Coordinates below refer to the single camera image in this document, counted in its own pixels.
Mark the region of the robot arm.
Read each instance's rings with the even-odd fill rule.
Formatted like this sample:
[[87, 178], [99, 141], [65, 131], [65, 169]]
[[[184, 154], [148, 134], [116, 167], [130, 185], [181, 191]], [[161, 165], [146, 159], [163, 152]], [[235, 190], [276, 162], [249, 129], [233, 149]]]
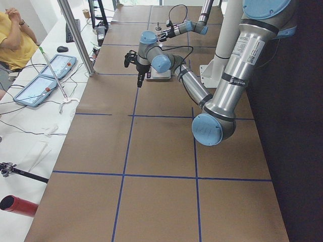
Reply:
[[191, 99], [202, 109], [192, 122], [194, 138], [202, 145], [214, 146], [233, 135], [235, 107], [248, 86], [252, 72], [267, 42], [292, 36], [297, 24], [298, 1], [229, 1], [223, 19], [216, 52], [207, 66], [216, 86], [209, 93], [200, 77], [186, 65], [183, 57], [166, 53], [159, 43], [188, 32], [207, 33], [212, 1], [205, 1], [199, 19], [181, 24], [167, 22], [159, 34], [144, 31], [137, 52], [125, 56], [124, 65], [135, 64], [137, 86], [145, 74], [172, 71]]
[[[202, 6], [202, 10], [197, 22], [192, 22], [191, 20], [187, 19], [188, 9], [187, 6], [184, 4], [179, 4], [173, 6], [168, 14], [168, 20], [166, 21], [167, 29], [163, 30], [161, 33], [157, 35], [157, 39], [159, 42], [164, 42], [168, 38], [174, 38], [176, 36], [188, 33], [188, 32], [195, 32], [201, 35], [205, 35], [208, 31], [207, 22], [209, 19], [209, 15], [211, 12], [213, 0], [205, 1], [204, 5]], [[185, 18], [180, 24], [174, 25], [171, 21], [171, 11], [175, 7], [184, 6], [186, 10]]]

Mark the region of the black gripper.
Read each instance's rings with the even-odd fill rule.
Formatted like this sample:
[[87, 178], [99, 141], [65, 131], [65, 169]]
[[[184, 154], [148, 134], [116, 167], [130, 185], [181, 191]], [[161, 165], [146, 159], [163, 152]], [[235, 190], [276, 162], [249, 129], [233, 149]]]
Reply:
[[173, 25], [170, 28], [168, 28], [167, 30], [163, 30], [158, 34], [158, 40], [159, 42], [164, 42], [166, 41], [168, 38], [174, 38], [178, 35], [180, 35], [180, 30], [178, 25]]
[[145, 74], [150, 70], [150, 62], [148, 59], [143, 58], [141, 56], [137, 56], [136, 62], [136, 70], [138, 71], [138, 78], [137, 78], [137, 87], [141, 88], [141, 82], [143, 82], [145, 78]]

